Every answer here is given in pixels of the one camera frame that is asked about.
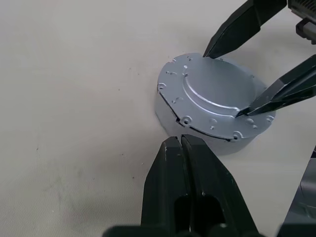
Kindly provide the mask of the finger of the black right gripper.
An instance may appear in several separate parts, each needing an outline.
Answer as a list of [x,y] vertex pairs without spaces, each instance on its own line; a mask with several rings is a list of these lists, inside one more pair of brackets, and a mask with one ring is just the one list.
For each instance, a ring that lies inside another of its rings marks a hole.
[[316,54],[281,76],[237,117],[269,113],[316,96]]
[[247,0],[220,26],[203,57],[215,59],[238,49],[286,6],[287,0]]

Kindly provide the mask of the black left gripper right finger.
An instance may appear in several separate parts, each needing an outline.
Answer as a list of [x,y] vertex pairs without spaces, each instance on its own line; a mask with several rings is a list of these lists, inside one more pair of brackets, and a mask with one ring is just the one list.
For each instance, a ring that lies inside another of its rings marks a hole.
[[256,228],[235,179],[206,143],[192,135],[182,135],[181,143],[193,199],[193,227]]

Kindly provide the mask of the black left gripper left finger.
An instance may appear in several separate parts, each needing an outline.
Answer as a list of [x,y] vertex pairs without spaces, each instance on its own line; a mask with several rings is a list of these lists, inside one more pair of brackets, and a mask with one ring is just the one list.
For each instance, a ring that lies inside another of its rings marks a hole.
[[145,180],[142,225],[188,227],[191,195],[177,137],[162,142]]

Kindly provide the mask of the grey motor cover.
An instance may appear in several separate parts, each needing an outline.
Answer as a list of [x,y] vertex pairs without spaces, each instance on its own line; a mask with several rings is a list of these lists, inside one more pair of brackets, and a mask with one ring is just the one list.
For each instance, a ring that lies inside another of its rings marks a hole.
[[199,53],[167,62],[157,89],[177,124],[214,138],[254,138],[266,131],[276,116],[275,112],[240,115],[266,85],[245,67]]

